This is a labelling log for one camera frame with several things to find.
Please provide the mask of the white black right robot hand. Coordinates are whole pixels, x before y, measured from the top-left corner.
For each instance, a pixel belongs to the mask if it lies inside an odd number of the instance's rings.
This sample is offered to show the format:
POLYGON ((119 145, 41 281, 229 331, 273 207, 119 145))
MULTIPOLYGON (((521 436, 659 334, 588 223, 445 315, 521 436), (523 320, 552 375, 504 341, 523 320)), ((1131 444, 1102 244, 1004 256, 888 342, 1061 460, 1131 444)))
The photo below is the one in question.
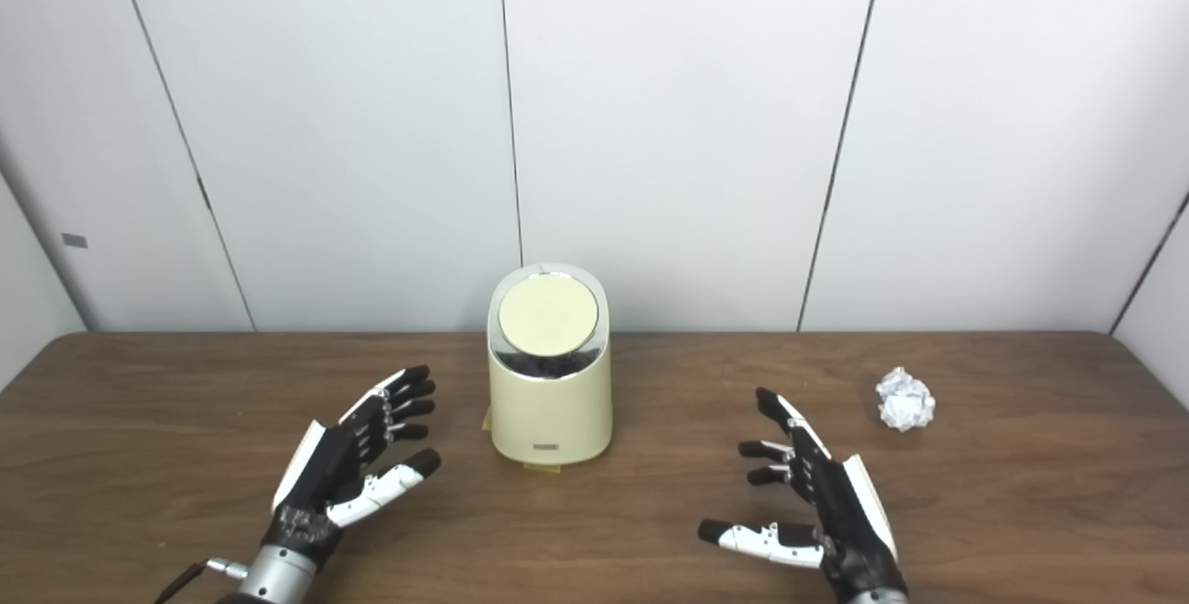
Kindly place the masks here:
POLYGON ((819 571, 838 603, 908 603, 895 536, 862 457, 833 459, 803 413, 773 389, 759 386, 755 397, 757 410, 780 427, 789 443, 740 443, 740 457, 768 460, 747 479, 751 486, 789 487, 814 508, 817 523, 702 520, 699 539, 794 570, 819 571))

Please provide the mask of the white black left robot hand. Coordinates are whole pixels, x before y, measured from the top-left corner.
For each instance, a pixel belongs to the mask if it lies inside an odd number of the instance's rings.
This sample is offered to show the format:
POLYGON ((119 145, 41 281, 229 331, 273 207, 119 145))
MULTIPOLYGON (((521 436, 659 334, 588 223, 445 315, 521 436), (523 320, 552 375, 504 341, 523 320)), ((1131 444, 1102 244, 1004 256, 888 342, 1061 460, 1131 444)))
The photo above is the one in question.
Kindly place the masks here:
POLYGON ((391 443, 428 435, 428 426, 413 424, 413 419, 435 410, 434 391, 429 367, 420 364, 371 386, 336 423, 314 419, 281 476, 262 545, 306 558, 322 571, 347 527, 438 472, 441 457, 433 448, 369 472, 391 443))

